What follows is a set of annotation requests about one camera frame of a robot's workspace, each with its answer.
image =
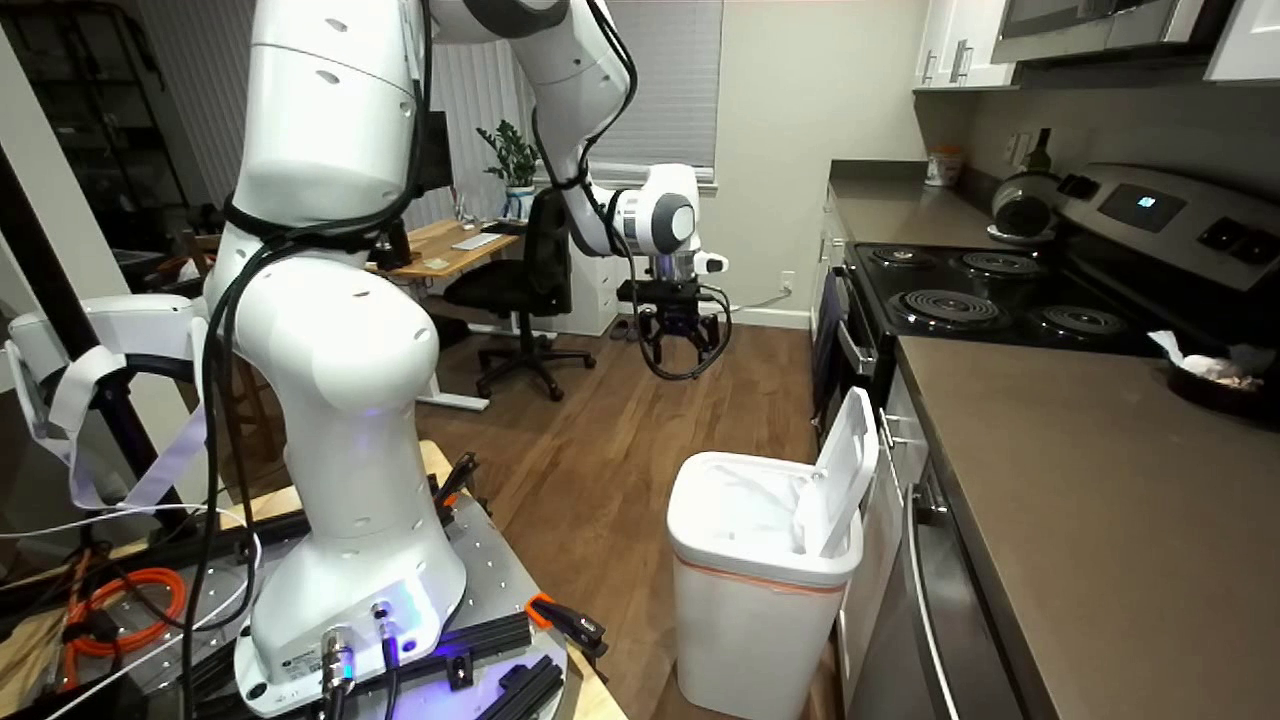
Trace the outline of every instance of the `white cabinet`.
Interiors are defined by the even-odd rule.
[[[1280,0],[1239,0],[1208,79],[1280,79]]]
[[[1014,64],[995,64],[1005,0],[927,0],[916,55],[916,89],[1007,89]]]

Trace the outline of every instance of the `white wall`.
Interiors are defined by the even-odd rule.
[[[806,329],[834,161],[922,161],[912,64],[925,0],[726,0],[716,191],[704,249],[737,305],[796,296],[750,326]]]
[[[0,112],[3,112],[0,118],[0,150],[13,161],[75,296],[80,302],[84,296],[130,296],[122,265],[109,254],[109,240],[106,240],[95,218],[90,214],[90,201],[84,201],[84,191],[80,191],[3,33],[0,33]],[[8,240],[0,244],[0,302],[18,312],[37,307],[37,296],[8,254]],[[138,390],[131,391],[138,412],[143,417],[149,431],[158,440],[168,440],[188,417],[177,390],[162,386],[162,381],[141,381],[131,390]]]

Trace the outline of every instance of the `door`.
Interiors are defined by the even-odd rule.
[[[1280,0],[1239,0],[1208,79],[1280,79]]]

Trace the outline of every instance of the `cabinet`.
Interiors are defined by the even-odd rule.
[[[916,89],[1007,89],[1014,64],[995,64],[1005,0],[927,0],[916,55]]]
[[[0,20],[114,249],[168,249],[197,172],[141,29],[109,4],[0,4]]]
[[[1239,0],[1208,79],[1280,79],[1280,0]]]

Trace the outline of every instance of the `oven handle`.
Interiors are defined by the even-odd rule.
[[[908,494],[908,501],[904,501],[904,545],[908,545],[912,601],[916,601],[916,619],[922,619],[922,632],[925,632],[927,668],[932,668],[938,692],[941,692],[941,700],[949,709],[949,720],[960,720],[960,709],[956,709],[956,698],[953,698],[953,678],[949,678],[945,654],[938,646],[938,628],[932,628],[932,612],[927,612],[927,595],[925,595],[925,564],[922,564],[922,542],[916,542],[916,490],[902,490],[902,494]]]
[[[857,320],[857,329],[861,329],[865,337],[873,337],[873,329],[868,329],[868,317],[865,317],[857,280],[852,280],[848,272],[845,272],[845,280],[848,280],[848,317],[845,317],[845,326],[836,326],[836,342],[839,342],[852,372],[868,381],[868,378],[875,378],[875,368],[882,368],[882,352],[875,352],[875,343],[865,349],[861,342],[852,342],[848,320]]]

